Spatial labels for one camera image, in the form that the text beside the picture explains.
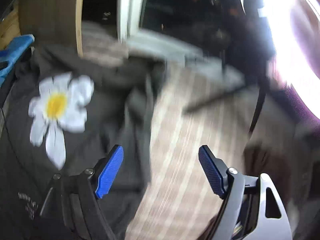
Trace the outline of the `dark grey daisy t-shirt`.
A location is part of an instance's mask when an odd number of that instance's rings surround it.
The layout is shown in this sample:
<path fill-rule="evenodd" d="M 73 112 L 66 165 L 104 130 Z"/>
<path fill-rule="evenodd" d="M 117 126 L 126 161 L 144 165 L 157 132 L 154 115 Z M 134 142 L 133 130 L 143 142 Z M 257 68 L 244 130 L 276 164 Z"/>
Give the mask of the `dark grey daisy t-shirt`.
<path fill-rule="evenodd" d="M 73 238 L 56 220 L 36 222 L 54 174 L 80 174 L 114 145 L 124 160 L 99 207 L 112 237 L 124 239 L 150 182 L 153 110 L 163 61 L 130 56 L 104 67 L 61 46 L 36 48 L 16 67 L 1 136 L 1 239 Z"/>

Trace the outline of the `plaid woven table mat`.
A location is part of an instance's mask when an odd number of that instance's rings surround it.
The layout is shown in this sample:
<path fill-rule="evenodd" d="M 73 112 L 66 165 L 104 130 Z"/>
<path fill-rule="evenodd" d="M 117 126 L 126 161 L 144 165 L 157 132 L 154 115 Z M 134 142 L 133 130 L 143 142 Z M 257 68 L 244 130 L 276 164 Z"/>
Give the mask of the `plaid woven table mat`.
<path fill-rule="evenodd" d="M 290 169 L 283 154 L 255 143 L 245 146 L 246 124 L 236 110 L 251 111 L 243 98 L 185 115 L 186 103 L 220 85 L 184 64 L 173 50 L 154 53 L 138 41 L 121 43 L 114 26 L 82 23 L 82 66 L 96 91 L 87 107 L 87 131 L 71 154 L 71 172 L 95 164 L 114 144 L 124 161 L 100 206 L 118 239 L 197 239 L 212 224 L 221 200 L 212 193 L 197 152 L 207 144 L 228 164 L 243 168 L 252 154 L 269 172 L 289 217 Z"/>

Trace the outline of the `black tripod stand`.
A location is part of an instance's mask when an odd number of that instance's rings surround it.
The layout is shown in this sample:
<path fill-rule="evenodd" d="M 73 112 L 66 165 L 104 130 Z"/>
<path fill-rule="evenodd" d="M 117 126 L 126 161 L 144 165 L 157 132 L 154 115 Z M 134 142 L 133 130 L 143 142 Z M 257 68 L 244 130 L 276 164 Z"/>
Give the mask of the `black tripod stand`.
<path fill-rule="evenodd" d="M 230 5 L 224 0 L 209 0 L 203 14 L 204 19 L 199 24 L 201 47 L 221 59 L 221 70 L 225 74 L 227 51 L 243 30 L 244 13 L 238 5 Z"/>

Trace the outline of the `light wooden board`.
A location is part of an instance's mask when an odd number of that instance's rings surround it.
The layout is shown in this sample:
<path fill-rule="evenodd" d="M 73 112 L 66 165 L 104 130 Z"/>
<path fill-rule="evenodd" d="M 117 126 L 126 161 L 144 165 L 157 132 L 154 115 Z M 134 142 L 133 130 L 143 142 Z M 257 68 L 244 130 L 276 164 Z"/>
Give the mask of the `light wooden board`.
<path fill-rule="evenodd" d="M 18 0 L 20 32 L 33 34 L 37 44 L 61 44 L 82 49 L 83 0 Z"/>

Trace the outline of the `pine plank board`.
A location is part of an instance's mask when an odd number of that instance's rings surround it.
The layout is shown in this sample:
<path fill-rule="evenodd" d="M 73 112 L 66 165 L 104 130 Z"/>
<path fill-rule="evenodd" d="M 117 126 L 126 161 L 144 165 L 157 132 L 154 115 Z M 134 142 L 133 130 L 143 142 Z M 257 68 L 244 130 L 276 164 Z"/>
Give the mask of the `pine plank board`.
<path fill-rule="evenodd" d="M 13 3 L 13 10 L 1 22 L 0 49 L 5 49 L 13 38 L 21 35 L 18 15 L 18 1 Z"/>

